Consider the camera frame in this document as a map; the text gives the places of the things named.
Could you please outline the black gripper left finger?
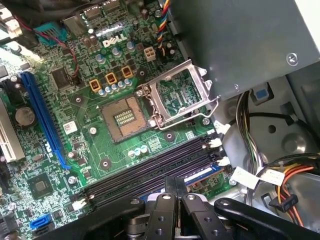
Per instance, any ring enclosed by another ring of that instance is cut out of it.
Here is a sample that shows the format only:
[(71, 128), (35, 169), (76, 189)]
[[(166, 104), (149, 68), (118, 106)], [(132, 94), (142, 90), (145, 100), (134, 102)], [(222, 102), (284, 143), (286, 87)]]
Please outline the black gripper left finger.
[(124, 197), (57, 229), (37, 230), (39, 240), (173, 240), (177, 215), (177, 178), (165, 178), (165, 192)]

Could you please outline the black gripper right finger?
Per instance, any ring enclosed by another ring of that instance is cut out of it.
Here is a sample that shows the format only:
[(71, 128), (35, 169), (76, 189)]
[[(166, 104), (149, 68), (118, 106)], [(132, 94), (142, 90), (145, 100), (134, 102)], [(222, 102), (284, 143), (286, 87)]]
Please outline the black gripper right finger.
[(222, 197), (210, 205), (200, 195), (188, 193), (183, 178), (176, 179), (176, 191), (202, 240), (318, 240), (319, 233), (275, 215)]

